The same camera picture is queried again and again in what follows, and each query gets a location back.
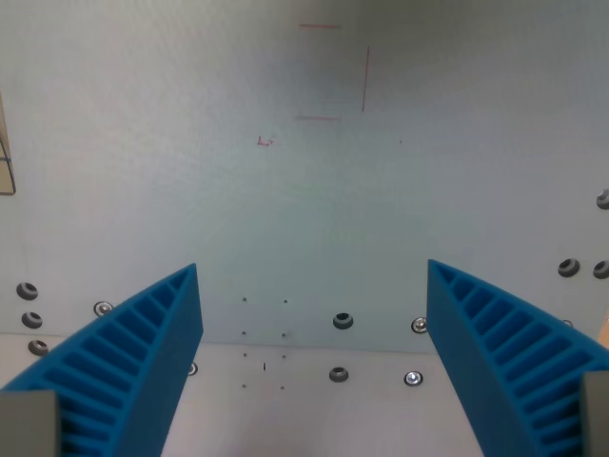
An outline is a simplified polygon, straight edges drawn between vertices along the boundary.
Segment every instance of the white surface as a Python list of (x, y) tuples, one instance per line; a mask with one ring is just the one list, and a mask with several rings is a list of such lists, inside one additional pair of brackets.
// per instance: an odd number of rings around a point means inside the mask
[(205, 341), (433, 351), (409, 326), (437, 258), (596, 337), (608, 17), (604, 0), (0, 1), (17, 181), (0, 331), (31, 310), (70, 334), (196, 262)]
[[(0, 386), (35, 360), (29, 339), (0, 335)], [(435, 355), (201, 345), (195, 360), (164, 457), (481, 457)], [(403, 383), (410, 370), (423, 384)]]

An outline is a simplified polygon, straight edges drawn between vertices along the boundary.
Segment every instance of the gray plastic block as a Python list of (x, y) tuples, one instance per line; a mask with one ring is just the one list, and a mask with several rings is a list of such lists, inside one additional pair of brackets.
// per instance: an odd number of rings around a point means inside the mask
[(59, 457), (60, 428), (54, 391), (0, 392), (0, 455)]
[(609, 455), (609, 371), (588, 371), (581, 380), (580, 417), (584, 457)]

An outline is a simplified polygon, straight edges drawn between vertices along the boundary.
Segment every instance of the red marker line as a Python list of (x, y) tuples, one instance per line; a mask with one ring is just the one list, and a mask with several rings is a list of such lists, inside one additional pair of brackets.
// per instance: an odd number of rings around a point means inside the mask
[(296, 116), (297, 121), (340, 121), (340, 117), (329, 116)]
[(301, 29), (340, 29), (338, 24), (300, 24)]
[(362, 98), (362, 112), (365, 108), (365, 89), (368, 86), (368, 63), (370, 62), (370, 47), (368, 46), (368, 52), (365, 55), (365, 77), (363, 78), (363, 98)]

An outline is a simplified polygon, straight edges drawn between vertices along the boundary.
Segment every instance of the red pen mark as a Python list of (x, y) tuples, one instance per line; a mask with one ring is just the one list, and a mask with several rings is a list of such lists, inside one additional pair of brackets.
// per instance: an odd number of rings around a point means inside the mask
[(365, 77), (363, 78), (363, 98), (362, 98), (362, 112), (365, 108), (365, 89), (368, 86), (368, 63), (370, 62), (370, 47), (368, 46), (368, 51), (365, 54)]
[(259, 136), (259, 137), (258, 137), (258, 145), (256, 145), (256, 146), (265, 146), (265, 147), (267, 147), (267, 148), (268, 148), (268, 147), (269, 147), (270, 145), (272, 145), (272, 144), (273, 144), (273, 140), (270, 140), (270, 139), (269, 139), (269, 140), (268, 140), (268, 141), (265, 143), (265, 142), (263, 141), (262, 136)]
[(338, 24), (299, 24), (301, 29), (340, 29)]
[(340, 121), (340, 117), (330, 116), (296, 116), (297, 121)]

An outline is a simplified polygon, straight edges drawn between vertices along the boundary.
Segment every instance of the blue ribbed gripper pad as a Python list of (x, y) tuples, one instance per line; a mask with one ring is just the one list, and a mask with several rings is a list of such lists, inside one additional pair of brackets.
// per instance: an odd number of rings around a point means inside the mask
[(202, 335), (190, 265), (72, 335), (4, 390), (57, 392), (64, 457), (159, 456)]
[(605, 348), (435, 261), (429, 261), (427, 327), (486, 457), (582, 455), (581, 376), (609, 368)]

